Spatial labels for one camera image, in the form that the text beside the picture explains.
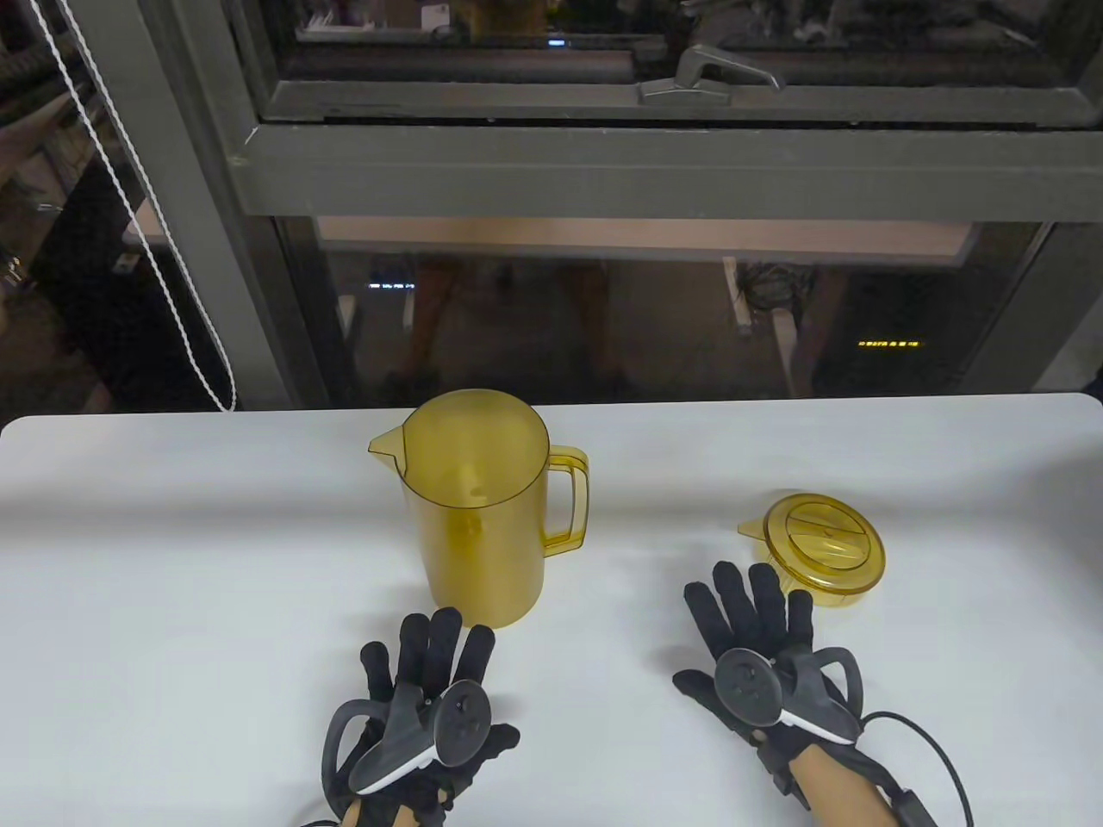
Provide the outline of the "person's left hand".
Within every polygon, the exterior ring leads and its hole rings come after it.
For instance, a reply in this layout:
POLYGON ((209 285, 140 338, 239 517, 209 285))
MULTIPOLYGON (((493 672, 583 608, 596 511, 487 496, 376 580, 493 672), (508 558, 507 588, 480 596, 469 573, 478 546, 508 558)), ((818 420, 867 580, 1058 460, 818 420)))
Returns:
MULTIPOLYGON (((389 649, 381 641, 363 646, 358 660, 366 676, 370 700, 389 704, 397 684, 410 684, 422 691, 422 700, 438 699, 457 679, 482 683, 494 649, 494 632, 476 624, 457 649, 464 619, 453 606, 433 612, 432 617, 411 613, 401 620, 399 653, 390 666, 389 649)), ((374 719, 364 724, 358 743, 341 767, 324 781, 323 791, 331 810, 342 826, 433 826, 443 824, 456 798, 468 791, 476 772, 520 744, 520 730, 512 724, 491 724, 486 741, 476 755, 457 767, 433 762, 370 796, 354 792, 349 782, 354 762, 366 755, 383 735, 383 724, 374 719)))

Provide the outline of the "person's right hand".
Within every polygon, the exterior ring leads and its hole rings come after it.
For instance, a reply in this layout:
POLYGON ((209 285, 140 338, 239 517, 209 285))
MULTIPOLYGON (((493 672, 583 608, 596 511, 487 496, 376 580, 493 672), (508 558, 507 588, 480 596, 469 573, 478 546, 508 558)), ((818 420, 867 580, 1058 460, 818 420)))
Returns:
POLYGON ((768 563, 748 574, 716 563, 713 579, 687 584, 684 599, 720 674, 677 672, 674 686, 756 748, 768 769, 791 767, 811 747, 859 767, 863 677, 848 649, 812 649, 811 594, 783 592, 768 563))

